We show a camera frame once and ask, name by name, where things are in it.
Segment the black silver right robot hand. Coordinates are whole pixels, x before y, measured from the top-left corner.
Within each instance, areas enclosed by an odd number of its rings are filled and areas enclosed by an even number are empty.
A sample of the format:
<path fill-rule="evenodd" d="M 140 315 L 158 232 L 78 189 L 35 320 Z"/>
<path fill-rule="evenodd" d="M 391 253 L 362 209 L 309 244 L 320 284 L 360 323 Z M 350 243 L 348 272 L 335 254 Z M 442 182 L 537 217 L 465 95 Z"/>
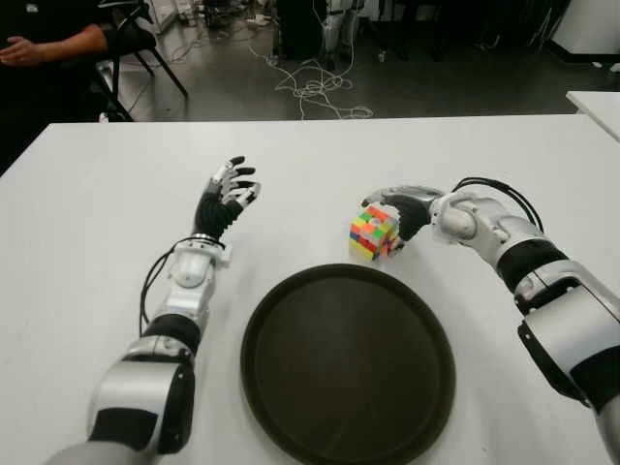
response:
<path fill-rule="evenodd" d="M 431 205 L 445 193 L 425 186 L 396 186 L 382 188 L 365 197 L 362 207 L 380 203 L 394 207 L 399 216 L 397 238 L 389 247 L 391 254 L 401 250 L 424 226 L 431 223 Z"/>

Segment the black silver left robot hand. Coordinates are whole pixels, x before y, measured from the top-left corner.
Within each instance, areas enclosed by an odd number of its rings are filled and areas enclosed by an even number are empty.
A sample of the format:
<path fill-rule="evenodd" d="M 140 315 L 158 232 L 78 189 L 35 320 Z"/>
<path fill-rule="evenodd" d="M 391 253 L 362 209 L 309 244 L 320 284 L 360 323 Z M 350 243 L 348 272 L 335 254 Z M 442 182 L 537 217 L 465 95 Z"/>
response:
<path fill-rule="evenodd" d="M 193 234 L 219 240 L 241 212 L 258 198 L 261 184 L 243 179 L 256 169 L 244 163 L 243 156 L 231 158 L 210 177 L 196 208 Z"/>

